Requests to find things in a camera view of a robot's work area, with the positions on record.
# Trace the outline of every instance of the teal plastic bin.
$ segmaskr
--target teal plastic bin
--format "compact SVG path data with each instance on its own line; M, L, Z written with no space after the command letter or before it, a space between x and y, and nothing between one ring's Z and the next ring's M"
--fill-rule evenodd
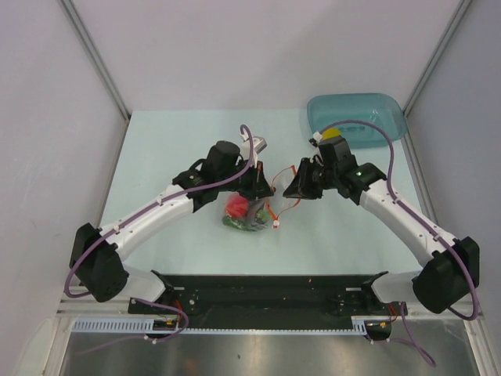
M319 132L335 121L348 119L369 121L381 127L393 140L407 133L407 121L398 103L385 94L333 94L316 96L307 106L312 132ZM338 127L351 148L386 146L376 130L358 124Z

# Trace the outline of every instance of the clear plastic bag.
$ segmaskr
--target clear plastic bag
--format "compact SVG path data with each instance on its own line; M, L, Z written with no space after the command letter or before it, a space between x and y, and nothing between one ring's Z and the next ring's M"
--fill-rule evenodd
M266 208L266 200L248 200L238 193L226 200L222 223L242 231L260 231L269 227L271 215Z

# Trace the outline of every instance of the white wall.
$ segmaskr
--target white wall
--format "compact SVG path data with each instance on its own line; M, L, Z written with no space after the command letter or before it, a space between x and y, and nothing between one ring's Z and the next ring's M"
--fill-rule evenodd
M481 305L501 349L501 2L477 0L409 123L441 224L481 246Z
M124 122L56 0L0 11L0 374L56 312L75 230L96 223Z
M75 0L129 110L409 98L459 0Z

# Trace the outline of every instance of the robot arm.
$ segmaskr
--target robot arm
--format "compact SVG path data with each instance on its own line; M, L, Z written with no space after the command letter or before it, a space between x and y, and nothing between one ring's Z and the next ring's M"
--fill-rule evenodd
M283 196L318 199L328 189L336 189L375 215L423 267L420 273L382 273L371 280L371 288L382 302L417 298L431 312L441 313L466 295L469 285L450 248L461 258L474 286L478 286L478 245L469 237L456 239L414 209L387 184L386 175L376 166L358 165L336 129L324 133L313 158L301 160L296 177Z
M273 195L264 177L263 164L258 161L258 153L266 148L266 141L261 137L253 137L252 141L251 144L245 137L240 147L227 141L217 142L207 158L181 172L170 186L138 211L102 229L89 223L78 229L70 268L74 269L82 255L94 247L75 274L98 302L106 302L118 294L154 302L164 293L170 293L171 286L160 274L122 262L156 232L214 201L219 192L238 192L249 200ZM252 164L243 171L250 158Z

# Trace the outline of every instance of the orange wire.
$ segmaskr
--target orange wire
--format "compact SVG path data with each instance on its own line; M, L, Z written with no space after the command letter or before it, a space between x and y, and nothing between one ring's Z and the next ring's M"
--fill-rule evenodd
M179 300L174 300L174 304L176 304L178 308L182 311L181 302ZM178 315L178 324L180 323L181 323L181 315Z
M393 308L391 304L388 306L388 310L390 311L390 318L395 316L395 318L391 320L391 322L394 323L398 319L397 311L395 311L395 308Z
M271 188L272 188L273 192L275 192L275 187L274 187L275 179L278 178L278 176L282 172L287 171L289 168L292 169L292 173L294 174L294 176L296 176L297 172L296 172L296 167L294 165L291 165L290 167L284 168L282 171L280 171L278 174L276 174L275 177L272 180ZM282 213L286 212L289 209L295 208L297 206L297 204L299 204L300 201L301 201L300 199L297 199L296 202L292 206L290 206L289 208L283 209L282 211L279 212L278 215L275 215L275 213L273 212L272 208L270 207L270 205L269 205L269 199L268 198L265 200L265 206L268 209L269 214L272 216L272 219L274 221L276 221L276 220L278 220L278 218L280 217L280 215Z

